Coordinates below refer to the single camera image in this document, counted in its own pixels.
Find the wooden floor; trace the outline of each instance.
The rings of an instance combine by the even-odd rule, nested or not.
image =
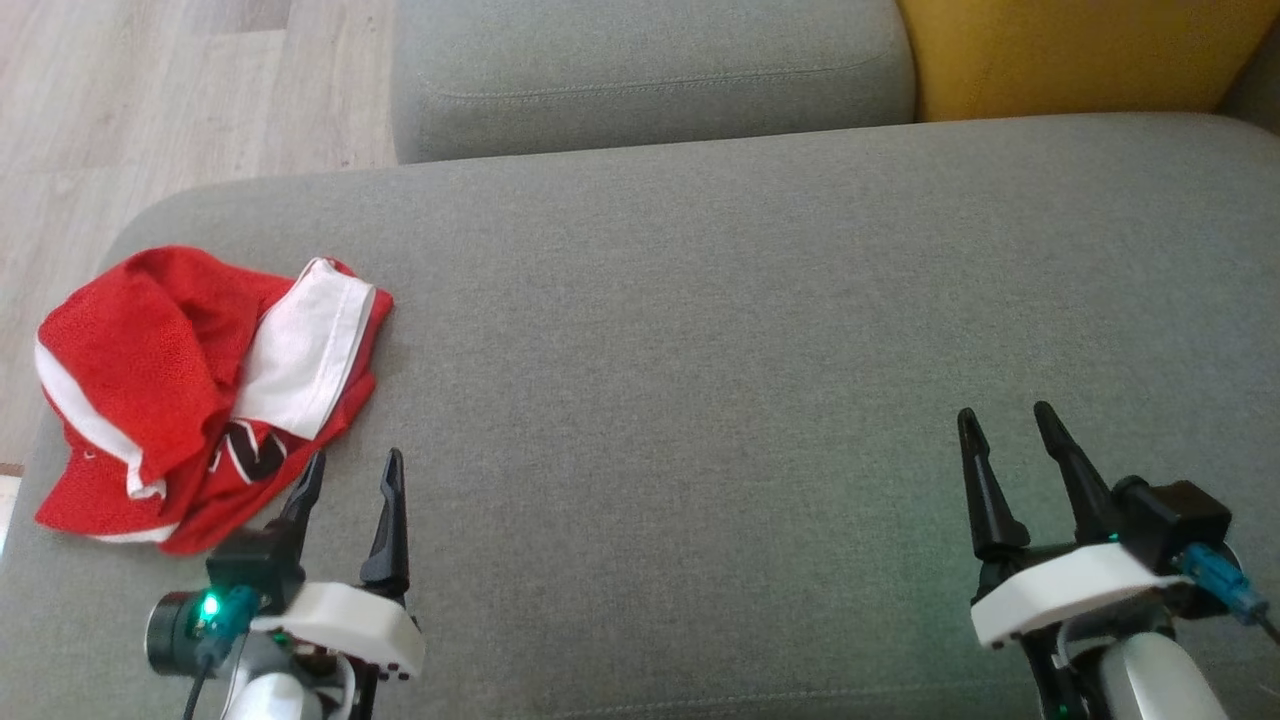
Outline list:
[[[0,464],[32,337],[140,210],[236,178],[394,165],[390,0],[0,0]]]

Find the camera lens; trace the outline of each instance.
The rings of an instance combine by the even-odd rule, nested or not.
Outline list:
[[[195,625],[201,593],[172,592],[151,609],[147,618],[147,662],[159,675],[195,678],[200,671],[191,629]]]

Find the red cloth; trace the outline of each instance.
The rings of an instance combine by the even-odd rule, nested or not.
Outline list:
[[[375,291],[342,393],[315,438],[233,421],[259,323],[292,287],[200,250],[161,247],[111,268],[50,313],[37,333],[37,369],[70,459],[36,520],[192,553],[292,483],[369,400],[369,357],[392,307],[390,295]]]

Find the red and white cloth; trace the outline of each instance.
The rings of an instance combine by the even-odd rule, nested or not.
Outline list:
[[[323,258],[297,281],[175,246],[111,268],[36,337],[70,445],[36,520],[173,553],[215,546],[351,425],[390,309]]]

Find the gray upholstery fabric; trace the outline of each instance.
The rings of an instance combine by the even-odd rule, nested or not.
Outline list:
[[[969,625],[956,411],[1038,542],[1070,536],[1047,398],[1112,480],[1233,507],[1280,598],[1276,197],[1251,126],[1047,117],[227,184],[113,259],[332,254],[396,295],[305,556],[355,580],[403,448],[429,662],[378,717],[1029,717],[1021,657]],[[32,527],[64,454],[46,419],[0,560],[0,706],[175,716],[187,684],[140,641],[201,562]],[[1260,632],[1184,638],[1233,717],[1276,716]]]
[[[1226,94],[1221,110],[1280,135],[1280,19]]]
[[[401,163],[909,123],[893,0],[401,0]]]

